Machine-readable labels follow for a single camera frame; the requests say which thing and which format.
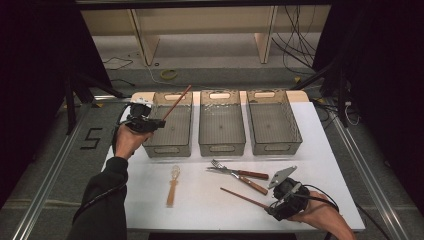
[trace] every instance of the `black sleeve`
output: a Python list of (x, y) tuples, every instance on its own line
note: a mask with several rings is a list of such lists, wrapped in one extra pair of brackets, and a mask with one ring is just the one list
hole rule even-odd
[(106, 162), (103, 172), (90, 179), (68, 240), (127, 238), (124, 208), (127, 168), (127, 160), (113, 157)]

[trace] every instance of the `wire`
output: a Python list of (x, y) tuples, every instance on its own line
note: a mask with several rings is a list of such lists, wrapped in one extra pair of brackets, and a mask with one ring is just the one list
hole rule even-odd
[[(308, 45), (308, 46), (309, 46), (312, 50), (314, 50), (314, 51), (316, 51), (316, 50), (315, 50), (315, 48), (314, 48), (314, 47), (312, 47), (312, 46), (311, 46), (311, 44), (309, 44), (309, 42), (305, 39), (305, 37), (303, 37), (303, 35), (300, 33), (300, 24), (299, 24), (300, 7), (299, 7), (299, 6), (297, 6), (297, 7), (296, 7), (296, 9), (295, 9), (295, 12), (296, 12), (296, 14), (297, 14), (297, 15), (296, 15), (296, 24), (294, 24), (294, 23), (293, 23), (293, 20), (292, 20), (292, 18), (290, 17), (290, 14), (289, 14), (289, 12), (288, 12), (287, 6), (284, 6), (284, 8), (285, 8), (285, 10), (286, 10), (287, 16), (288, 16), (288, 18), (289, 18), (289, 20), (290, 20), (290, 23), (291, 23), (291, 25), (292, 25), (293, 33), (294, 33), (294, 32), (296, 32), (296, 34), (297, 34), (297, 36), (298, 36), (298, 40), (299, 40), (298, 46), (300, 46), (300, 48), (302, 49), (302, 52), (303, 52), (303, 47), (305, 47), (306, 52), (308, 52), (308, 54), (309, 54), (309, 55), (311, 55), (311, 54), (309, 53), (308, 47), (304, 44), (304, 42), (306, 42), (306, 43), (307, 43), (307, 45)], [(303, 54), (303, 57), (305, 58), (306, 62), (308, 62), (308, 60), (307, 60), (307, 58), (306, 58), (305, 54)]]
[(356, 205), (356, 207), (357, 208), (359, 208), (359, 210), (361, 210), (361, 212), (363, 212), (367, 217), (368, 217), (368, 219), (370, 219), (371, 220), (371, 222), (372, 223), (374, 223), (374, 225), (378, 228), (378, 230), (380, 230), (380, 232), (384, 235), (384, 237), (387, 239), (387, 240), (390, 240), (390, 237), (389, 237), (389, 235), (387, 235), (387, 233), (383, 230), (383, 228), (374, 220), (374, 218), (372, 218), (371, 217), (371, 215), (369, 214), (369, 213), (367, 213), (358, 203), (356, 203), (355, 202), (355, 205)]
[(328, 195), (327, 193), (325, 193), (324, 191), (322, 191), (321, 189), (319, 189), (319, 188), (317, 188), (317, 187), (315, 187), (315, 186), (313, 186), (313, 185), (309, 185), (309, 184), (303, 184), (303, 186), (304, 187), (311, 187), (311, 188), (315, 188), (316, 190), (318, 190), (318, 191), (320, 191), (320, 192), (322, 192), (325, 196), (327, 196), (333, 203), (334, 203), (334, 205), (335, 205), (335, 207), (336, 207), (336, 209), (337, 209), (337, 212), (339, 211), (338, 209), (339, 209), (339, 206), (337, 205), (337, 203), (336, 203), (336, 201), (334, 201), (334, 199), (333, 198), (331, 198), (330, 197), (330, 195)]
[(128, 66), (128, 65), (130, 65), (130, 64), (133, 63), (133, 60), (131, 60), (131, 59), (123, 59), (123, 58), (119, 58), (119, 57), (112, 57), (112, 58), (110, 58), (109, 60), (107, 60), (107, 61), (105, 61), (103, 63), (109, 63), (113, 59), (118, 59), (118, 60), (121, 60), (121, 61), (126, 61), (128, 63), (127, 64), (124, 64), (124, 65), (122, 65), (122, 66), (120, 66), (118, 68), (110, 68), (110, 70), (118, 70), (118, 69), (121, 69), (121, 68), (126, 67), (126, 66)]
[[(310, 28), (312, 26), (312, 23), (314, 21), (314, 18), (315, 18), (315, 8), (316, 8), (316, 6), (314, 7), (313, 16), (312, 16), (312, 19), (311, 19), (311, 23), (308, 26), (308, 30), (307, 30), (306, 35), (309, 33), (309, 30), (310, 30)], [(283, 51), (283, 65), (284, 65), (284, 67), (287, 70), (289, 70), (289, 71), (291, 71), (293, 73), (297, 73), (297, 74), (313, 75), (313, 73), (305, 73), (305, 72), (295, 71), (295, 70), (289, 68), (288, 65), (287, 65), (287, 63), (286, 63), (286, 54), (287, 54), (287, 55), (291, 56), (292, 58), (296, 59), (297, 61), (299, 61), (300, 63), (302, 63), (303, 65), (305, 65), (306, 67), (312, 69), (312, 66), (309, 63), (309, 61), (311, 61), (311, 60), (313, 61), (314, 55), (309, 52), (308, 46), (309, 46), (310, 49), (313, 49), (314, 51), (315, 51), (315, 48), (311, 46), (311, 44), (305, 39), (305, 37), (302, 34), (300, 34), (300, 23), (299, 23), (300, 6), (297, 6), (295, 8), (295, 11), (293, 12), (293, 16), (292, 17), (290, 16), (290, 13), (288, 12), (287, 7), (285, 7), (285, 9), (286, 9), (287, 16), (289, 17), (290, 22), (291, 22), (291, 26), (292, 26), (292, 32), (290, 34), (289, 40), (287, 42), (284, 41), (283, 38), (277, 33), (277, 36), (280, 38), (281, 42), (283, 42), (283, 44), (285, 45), (284, 47), (282, 47), (280, 44), (277, 43), (277, 41), (274, 38), (271, 38), (271, 39), (277, 45), (277, 47), (281, 51)], [(292, 47), (292, 46), (290, 46), (290, 42), (292, 40), (293, 40), (293, 44), (295, 44), (295, 40), (294, 40), (295, 33), (298, 35), (298, 40), (299, 40), (298, 41), (298, 47), (297, 47), (297, 49), (294, 48), (294, 47)], [(288, 48), (289, 48), (290, 51), (296, 51), (297, 53), (302, 54), (304, 60), (301, 60), (298, 57), (294, 56), (288, 50)]]
[(134, 84), (134, 83), (130, 83), (130, 82), (128, 82), (128, 81), (126, 81), (126, 80), (124, 80), (124, 79), (121, 79), (121, 78), (112, 79), (112, 80), (110, 80), (110, 81), (111, 81), (111, 82), (112, 82), (112, 81), (121, 81), (121, 82), (126, 82), (126, 83), (128, 83), (129, 85), (131, 85), (131, 86), (135, 87), (135, 84)]
[(306, 199), (310, 199), (310, 200), (315, 200), (315, 201), (320, 201), (320, 202), (323, 202), (323, 203), (327, 203), (328, 205), (330, 205), (331, 207), (333, 207), (334, 209), (336, 209), (337, 212), (339, 211), (339, 208), (337, 207), (337, 205), (334, 204), (334, 203), (332, 203), (332, 202), (330, 202), (330, 201), (328, 201), (328, 200), (325, 200), (325, 199), (322, 199), (322, 198), (317, 198), (317, 197), (305, 196), (305, 195), (296, 194), (296, 193), (292, 193), (291, 195), (292, 196), (295, 196), (295, 197), (301, 197), (301, 198), (306, 198)]
[(87, 210), (88, 208), (90, 208), (91, 206), (93, 206), (95, 203), (97, 203), (98, 201), (110, 196), (111, 194), (117, 192), (118, 190), (121, 190), (123, 187), (125, 187), (127, 184), (127, 179), (124, 181), (123, 184), (113, 187), (109, 190), (107, 190), (104, 193), (101, 193), (99, 195), (97, 195), (96, 197), (94, 197), (93, 199), (91, 199), (90, 201), (88, 201), (86, 204), (84, 204), (83, 206), (81, 206), (77, 212), (74, 215), (74, 218), (72, 219), (72, 223), (75, 223), (75, 220), (77, 220), (77, 218), (81, 215), (81, 213), (83, 213), (85, 210)]
[(316, 107), (317, 107), (317, 109), (323, 109), (323, 110), (324, 110), (324, 112), (327, 114), (327, 115), (326, 115), (326, 117), (325, 117), (324, 119), (320, 119), (320, 120), (319, 120), (320, 122), (326, 122), (328, 119), (330, 119), (330, 114), (328, 113), (327, 109), (325, 109), (325, 108), (321, 108), (321, 107), (318, 107), (318, 106), (316, 106)]
[(348, 116), (348, 113), (347, 113), (347, 109), (349, 108), (349, 105), (348, 106), (346, 106), (346, 108), (345, 108), (345, 114), (346, 114), (346, 119), (349, 121), (349, 123), (350, 124), (352, 124), (353, 126), (356, 126), (356, 125), (358, 125), (359, 124), (359, 120), (361, 119), (361, 117), (360, 116), (358, 116), (358, 119), (356, 120), (356, 123), (354, 123), (354, 122), (352, 122), (351, 120), (350, 120), (350, 117)]
[(327, 124), (327, 126), (325, 126), (325, 127), (324, 127), (324, 131), (325, 131), (325, 129), (327, 129), (327, 128), (328, 128), (328, 126), (330, 126), (330, 125), (331, 125), (331, 123), (333, 123), (334, 119), (336, 119), (336, 118), (337, 118), (337, 115), (336, 115), (336, 116), (334, 116), (334, 117), (333, 117), (333, 119), (331, 119), (331, 122), (329, 122), (329, 123)]

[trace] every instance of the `fork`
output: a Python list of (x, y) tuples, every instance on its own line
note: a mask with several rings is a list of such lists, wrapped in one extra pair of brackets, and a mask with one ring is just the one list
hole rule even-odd
[(235, 171), (235, 170), (231, 170), (231, 169), (227, 169), (227, 167), (223, 166), (220, 162), (216, 161), (215, 159), (213, 159), (211, 161), (212, 165), (214, 165), (216, 168), (219, 169), (224, 169), (226, 171), (229, 171), (229, 173), (231, 175), (233, 175), (234, 177), (236, 177), (237, 179), (239, 179), (240, 181), (248, 184), (250, 187), (254, 188), (256, 191), (259, 191), (260, 193), (267, 195), (268, 194), (268, 190), (266, 188), (263, 188), (261, 186), (259, 186), (258, 184), (250, 181), (249, 179), (240, 176), (240, 171)]
[(235, 172), (237, 172), (238, 175), (244, 175), (244, 176), (254, 177), (254, 178), (263, 179), (263, 180), (269, 179), (269, 175), (266, 174), (266, 173), (258, 173), (258, 172), (249, 172), (249, 171), (243, 171), (243, 170), (228, 169), (227, 167), (223, 166), (220, 162), (218, 162), (215, 159), (213, 159), (211, 161), (211, 163), (214, 167), (219, 168), (219, 169), (223, 169), (226, 172), (235, 171)]

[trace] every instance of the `metal fork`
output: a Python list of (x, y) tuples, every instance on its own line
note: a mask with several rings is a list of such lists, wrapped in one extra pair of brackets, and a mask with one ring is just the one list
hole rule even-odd
[[(227, 170), (227, 167), (223, 166), (220, 162), (216, 161), (215, 159), (213, 159), (213, 160), (211, 161), (211, 163), (212, 163), (212, 165), (213, 165), (214, 167), (216, 167), (216, 168), (226, 169), (226, 170)], [(265, 189), (265, 188), (263, 188), (263, 187), (259, 186), (258, 184), (256, 184), (256, 183), (254, 183), (254, 182), (250, 181), (249, 179), (247, 179), (247, 178), (245, 178), (245, 177), (243, 177), (243, 176), (240, 176), (239, 171), (234, 171), (234, 170), (230, 170), (230, 169), (228, 169), (228, 171), (230, 171), (230, 172), (231, 172), (231, 175), (233, 175), (234, 177), (236, 177), (236, 178), (237, 178), (237, 179), (239, 179), (240, 181), (242, 181), (242, 182), (244, 182), (244, 183), (248, 184), (250, 187), (252, 187), (252, 188), (253, 188), (253, 189), (255, 189), (256, 191), (258, 191), (258, 192), (260, 192), (260, 193), (262, 193), (262, 194), (264, 194), (264, 195), (267, 195), (267, 193), (268, 193), (268, 190), (267, 190), (267, 189)]]
[(227, 169), (227, 167), (225, 167), (224, 165), (222, 165), (220, 162), (216, 161), (215, 159), (213, 159), (211, 163), (214, 167)]

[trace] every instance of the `transparent plastic container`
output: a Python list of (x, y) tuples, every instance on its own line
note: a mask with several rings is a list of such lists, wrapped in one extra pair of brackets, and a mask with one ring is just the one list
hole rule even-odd
[(254, 155), (294, 155), (302, 136), (284, 89), (247, 91)]
[(245, 145), (246, 134), (239, 91), (201, 91), (200, 154), (202, 156), (242, 156)]
[[(182, 92), (156, 92), (149, 118), (162, 119)], [(143, 143), (150, 158), (191, 156), (191, 128), (193, 119), (193, 93), (187, 94), (165, 119), (164, 128)]]

